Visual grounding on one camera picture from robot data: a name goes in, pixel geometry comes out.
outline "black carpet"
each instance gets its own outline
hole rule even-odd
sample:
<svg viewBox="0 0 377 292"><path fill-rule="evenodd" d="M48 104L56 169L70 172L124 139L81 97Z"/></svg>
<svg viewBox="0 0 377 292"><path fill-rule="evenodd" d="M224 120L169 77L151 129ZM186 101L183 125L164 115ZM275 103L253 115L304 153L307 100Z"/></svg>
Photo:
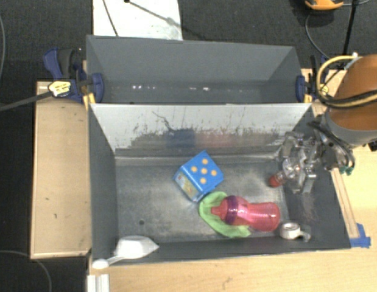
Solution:
<svg viewBox="0 0 377 292"><path fill-rule="evenodd" d="M305 34L308 11L296 0L179 0L179 5L184 39L291 45L305 68L311 54L319 55ZM84 49L85 35L92 33L92 0L0 0L0 12L7 35L3 103L30 97L35 82L49 77L41 60L46 50ZM349 15L350 8L342 7L311 17L311 35L327 54L341 54ZM377 53L377 0L357 9L349 50ZM32 158L33 106L0 113L0 250L29 251ZM85 259L44 263L53 291L83 290ZM47 288L35 263L0 254L0 292Z"/></svg>

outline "pink bottle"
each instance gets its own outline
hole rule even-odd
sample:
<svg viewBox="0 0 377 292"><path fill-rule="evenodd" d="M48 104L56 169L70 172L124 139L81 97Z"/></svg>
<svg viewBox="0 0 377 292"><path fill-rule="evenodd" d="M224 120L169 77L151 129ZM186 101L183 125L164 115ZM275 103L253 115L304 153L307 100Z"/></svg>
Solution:
<svg viewBox="0 0 377 292"><path fill-rule="evenodd" d="M249 203L239 196L228 196L211 213L230 225L249 225L259 231L274 231L280 222L279 207L273 202Z"/></svg>

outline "tape roll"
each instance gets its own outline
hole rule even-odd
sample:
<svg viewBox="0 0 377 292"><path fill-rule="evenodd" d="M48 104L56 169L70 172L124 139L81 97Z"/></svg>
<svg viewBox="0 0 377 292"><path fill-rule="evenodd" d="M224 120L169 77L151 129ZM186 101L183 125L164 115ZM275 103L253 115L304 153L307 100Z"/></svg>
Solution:
<svg viewBox="0 0 377 292"><path fill-rule="evenodd" d="M294 222L283 223L280 226L280 237L293 240L301 236L300 225Z"/></svg>
<svg viewBox="0 0 377 292"><path fill-rule="evenodd" d="M301 237L304 242L308 242L311 239L311 234L301 231L298 223L290 221L280 226L280 237L287 240L295 240Z"/></svg>

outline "green rag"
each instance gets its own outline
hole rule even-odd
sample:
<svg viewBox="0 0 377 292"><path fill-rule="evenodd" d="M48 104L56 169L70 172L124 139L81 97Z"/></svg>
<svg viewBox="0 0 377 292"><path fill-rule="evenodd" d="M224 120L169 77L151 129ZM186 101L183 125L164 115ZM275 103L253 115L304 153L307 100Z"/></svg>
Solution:
<svg viewBox="0 0 377 292"><path fill-rule="evenodd" d="M224 192L213 192L207 195L199 204L200 217L216 232L226 237L248 237L251 234L249 226L229 225L222 221L217 215L211 214L211 208L219 206L226 197L227 194Z"/></svg>

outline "gray metal tray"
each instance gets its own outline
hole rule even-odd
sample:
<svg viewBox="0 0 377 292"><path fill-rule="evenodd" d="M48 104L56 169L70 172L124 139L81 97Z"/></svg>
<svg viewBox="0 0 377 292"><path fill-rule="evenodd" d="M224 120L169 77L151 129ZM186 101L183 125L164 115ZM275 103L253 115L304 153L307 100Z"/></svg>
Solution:
<svg viewBox="0 0 377 292"><path fill-rule="evenodd" d="M267 186L287 131L311 131L307 104L91 105L89 112L93 259L109 258L120 237L144 235L160 248L122 263L166 262L349 248L330 174L318 170L309 195ZM278 232L228 239L214 232L172 180L206 149L224 173L217 190L250 202L273 201L281 220L312 232L309 243Z"/></svg>

